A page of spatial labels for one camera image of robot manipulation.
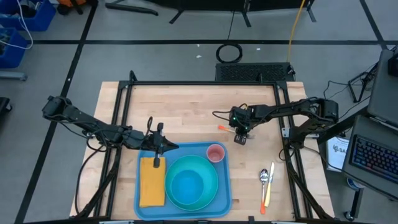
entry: blue bin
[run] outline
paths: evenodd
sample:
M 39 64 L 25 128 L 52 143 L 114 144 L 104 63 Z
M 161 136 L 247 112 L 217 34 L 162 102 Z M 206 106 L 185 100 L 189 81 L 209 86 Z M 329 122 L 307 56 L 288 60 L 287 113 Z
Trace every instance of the blue bin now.
M 19 11 L 17 0 L 0 0 L 0 13 L 13 14 L 17 11 Z
M 43 2 L 38 8 L 35 17 L 24 18 L 29 31 L 45 31 L 49 28 L 51 20 L 55 15 L 55 8 L 49 0 L 30 0 L 33 3 Z M 0 17 L 0 24 L 3 27 L 14 27 L 17 30 L 24 30 L 18 17 Z
M 7 32 L 10 34 L 11 38 L 9 39 L 8 44 L 26 47 L 27 41 L 19 35 L 18 31 L 15 28 L 7 28 L 0 29 L 0 35 Z M 23 56 L 25 53 L 25 49 L 20 49 L 17 47 L 6 46 L 2 55 L 0 55 L 0 68 L 16 68 L 19 66 Z

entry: gray floor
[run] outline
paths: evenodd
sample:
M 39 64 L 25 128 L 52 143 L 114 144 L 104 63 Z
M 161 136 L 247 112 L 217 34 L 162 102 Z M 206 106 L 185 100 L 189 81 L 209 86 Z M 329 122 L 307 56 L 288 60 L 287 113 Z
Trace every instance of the gray floor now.
M 385 40 L 398 40 L 393 18 L 396 0 L 366 0 Z M 168 21 L 176 10 L 129 1 L 151 7 L 159 17 L 105 9 L 100 3 L 88 40 L 173 40 L 226 39 L 232 13 L 184 12 L 174 25 Z M 47 32 L 34 33 L 35 40 L 79 40 L 90 8 L 79 16 L 56 15 Z M 287 40 L 297 10 L 249 13 L 252 28 L 236 14 L 231 39 Z M 316 0 L 312 23 L 303 12 L 296 29 L 297 40 L 376 40 L 376 36 L 357 0 Z M 139 80 L 214 80 L 215 52 L 219 45 L 85 45 L 81 52 L 68 97 L 79 109 L 93 114 L 101 82 L 128 78 L 134 70 Z M 43 145 L 49 122 L 41 109 L 49 95 L 59 95 L 77 45 L 37 44 L 26 52 L 19 68 L 26 82 L 1 80 L 0 95 L 9 97 L 14 110 L 2 124 L 0 135 L 0 217 L 12 223 Z M 241 62 L 283 62 L 287 45 L 242 45 Z M 303 81 L 308 96 L 323 97 L 327 80 L 346 83 L 379 58 L 379 45 L 294 45 L 292 65 L 297 80 Z M 237 53 L 225 48 L 221 57 L 232 59 Z M 329 97 L 344 86 L 331 84 Z M 333 97 L 343 114 L 354 104 L 348 90 Z M 348 115 L 360 109 L 355 107 Z M 57 127 L 26 222 L 67 218 L 75 182 L 85 150 L 84 140 Z M 354 192 L 342 175 L 326 171 L 333 208 L 338 218 L 350 209 Z M 357 221 L 395 223 L 398 203 L 366 190 Z

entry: teal bowl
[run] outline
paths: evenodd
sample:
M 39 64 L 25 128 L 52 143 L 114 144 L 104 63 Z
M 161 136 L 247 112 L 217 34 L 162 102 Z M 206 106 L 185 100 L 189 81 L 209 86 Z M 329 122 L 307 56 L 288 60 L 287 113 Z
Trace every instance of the teal bowl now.
M 216 169 L 203 157 L 181 157 L 167 170 L 165 189 L 169 200 L 178 208 L 186 211 L 203 209 L 218 190 Z

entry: orange handle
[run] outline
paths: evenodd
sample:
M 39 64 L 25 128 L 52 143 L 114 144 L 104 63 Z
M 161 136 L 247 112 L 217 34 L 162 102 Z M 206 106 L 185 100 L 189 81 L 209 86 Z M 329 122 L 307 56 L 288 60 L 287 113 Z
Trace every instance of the orange handle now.
M 262 185 L 262 194 L 261 194 L 261 209 L 260 212 L 261 214 L 265 214 L 266 213 L 266 206 L 265 206 L 265 185 Z
M 266 207 L 264 206 L 264 203 L 261 202 L 261 210 L 260 210 L 261 214 L 264 215 L 266 213 Z
M 218 126 L 218 129 L 220 129 L 220 130 L 226 130 L 226 131 L 228 130 L 228 128 L 226 128 L 226 127 L 224 127 L 224 126 L 222 126 L 222 125 L 219 125 L 219 126 Z

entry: pink cup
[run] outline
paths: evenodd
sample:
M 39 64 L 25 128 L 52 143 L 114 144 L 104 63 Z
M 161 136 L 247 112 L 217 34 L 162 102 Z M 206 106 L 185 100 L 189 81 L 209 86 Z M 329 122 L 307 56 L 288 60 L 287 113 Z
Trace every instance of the pink cup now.
M 219 144 L 212 144 L 211 146 L 209 146 L 207 148 L 206 154 L 207 158 L 213 163 L 222 161 L 225 156 L 224 148 Z

